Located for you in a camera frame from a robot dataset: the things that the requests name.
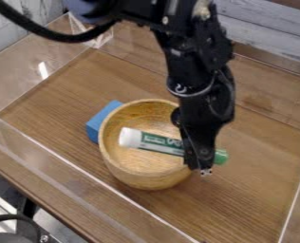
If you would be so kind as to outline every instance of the white wall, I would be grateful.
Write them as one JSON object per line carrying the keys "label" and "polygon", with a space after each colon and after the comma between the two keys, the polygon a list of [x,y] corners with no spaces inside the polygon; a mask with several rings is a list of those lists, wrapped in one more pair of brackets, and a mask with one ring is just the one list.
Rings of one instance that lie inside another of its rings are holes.
{"label": "white wall", "polygon": [[[46,25],[63,14],[62,0],[6,0],[15,9]],[[0,16],[0,50],[27,35],[27,31]]]}

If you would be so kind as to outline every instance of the wooden bowl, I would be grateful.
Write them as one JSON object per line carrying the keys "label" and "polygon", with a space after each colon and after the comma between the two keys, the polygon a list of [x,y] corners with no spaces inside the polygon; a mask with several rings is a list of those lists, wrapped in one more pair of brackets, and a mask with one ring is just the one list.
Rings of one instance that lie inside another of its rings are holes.
{"label": "wooden bowl", "polygon": [[179,130],[170,122],[175,107],[175,103],[165,100],[139,100],[122,105],[103,121],[99,146],[106,165],[113,175],[134,188],[161,190],[190,175],[182,158],[118,144],[122,127],[179,139]]}

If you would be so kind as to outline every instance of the wooden table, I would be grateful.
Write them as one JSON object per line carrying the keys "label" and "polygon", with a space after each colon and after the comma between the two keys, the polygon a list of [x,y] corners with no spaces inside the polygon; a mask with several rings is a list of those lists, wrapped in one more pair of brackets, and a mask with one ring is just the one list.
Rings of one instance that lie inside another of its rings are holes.
{"label": "wooden table", "polygon": [[[30,49],[32,40],[20,44]],[[241,106],[218,137],[232,159],[210,178],[193,173],[158,192],[117,181],[86,134],[87,120],[111,100],[175,101],[143,29],[118,26],[101,51],[86,51],[0,112],[2,128],[10,124],[55,152],[8,129],[12,152],[0,153],[0,175],[87,241],[278,241],[300,182],[300,77],[242,57],[232,69]]]}

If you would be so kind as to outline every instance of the blue sponge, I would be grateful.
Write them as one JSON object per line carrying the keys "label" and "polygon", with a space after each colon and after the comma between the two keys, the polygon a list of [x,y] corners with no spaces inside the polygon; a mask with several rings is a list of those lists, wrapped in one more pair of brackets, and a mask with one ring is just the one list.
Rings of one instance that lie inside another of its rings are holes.
{"label": "blue sponge", "polygon": [[99,130],[102,123],[110,113],[122,105],[119,101],[111,101],[105,108],[99,111],[99,113],[90,119],[90,121],[86,123],[87,127],[87,136],[89,139],[98,143],[98,136],[99,136]]}

